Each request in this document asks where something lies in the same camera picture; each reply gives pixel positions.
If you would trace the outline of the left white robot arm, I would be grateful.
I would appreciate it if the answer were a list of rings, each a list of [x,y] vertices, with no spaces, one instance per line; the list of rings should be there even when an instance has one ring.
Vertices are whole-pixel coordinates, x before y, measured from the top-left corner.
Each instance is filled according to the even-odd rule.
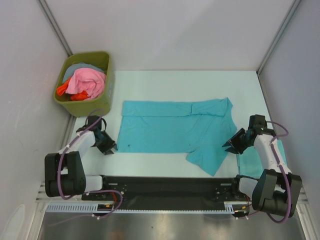
[[[104,176],[86,175],[82,162],[90,148],[97,148],[104,156],[112,155],[118,149],[106,130],[104,118],[88,116],[70,143],[45,156],[44,186],[48,197],[68,200],[76,195],[93,193],[98,199],[105,200],[110,196],[111,188],[103,183]]]

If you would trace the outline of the cyan blue t shirt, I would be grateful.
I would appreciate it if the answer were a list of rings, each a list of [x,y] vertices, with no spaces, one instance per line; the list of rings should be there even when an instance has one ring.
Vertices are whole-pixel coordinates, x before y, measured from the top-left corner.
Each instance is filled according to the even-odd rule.
[[[178,154],[214,176],[227,156],[223,148],[237,131],[228,98],[198,102],[123,103],[117,138],[121,153]]]

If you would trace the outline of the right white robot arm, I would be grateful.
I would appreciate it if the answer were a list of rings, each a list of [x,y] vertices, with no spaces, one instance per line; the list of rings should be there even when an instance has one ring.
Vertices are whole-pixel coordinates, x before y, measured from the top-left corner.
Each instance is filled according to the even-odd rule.
[[[256,114],[250,116],[248,128],[241,128],[223,147],[226,152],[238,155],[253,147],[263,167],[259,178],[237,175],[237,184],[230,188],[231,196],[237,201],[249,197],[255,211],[264,212],[270,218],[282,216],[280,223],[283,223],[295,213],[302,179],[285,163],[278,138],[279,135],[268,128],[265,116]]]

